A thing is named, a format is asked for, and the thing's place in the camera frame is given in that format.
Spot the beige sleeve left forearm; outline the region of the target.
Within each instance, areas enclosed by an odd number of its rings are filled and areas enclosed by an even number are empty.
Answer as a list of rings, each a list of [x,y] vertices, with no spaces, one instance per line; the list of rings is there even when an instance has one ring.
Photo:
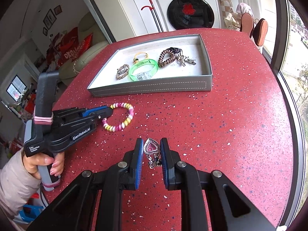
[[[24,167],[23,150],[16,152],[1,169],[1,208],[10,218],[18,214],[30,197],[37,192],[41,180]]]

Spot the left hand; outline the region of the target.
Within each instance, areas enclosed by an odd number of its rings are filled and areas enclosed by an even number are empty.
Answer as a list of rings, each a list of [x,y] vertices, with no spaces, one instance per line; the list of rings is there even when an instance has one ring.
[[[38,153],[32,157],[23,155],[22,161],[26,171],[36,179],[41,179],[38,166],[52,165],[50,175],[59,176],[64,170],[65,153],[58,153],[55,157],[43,153]]]

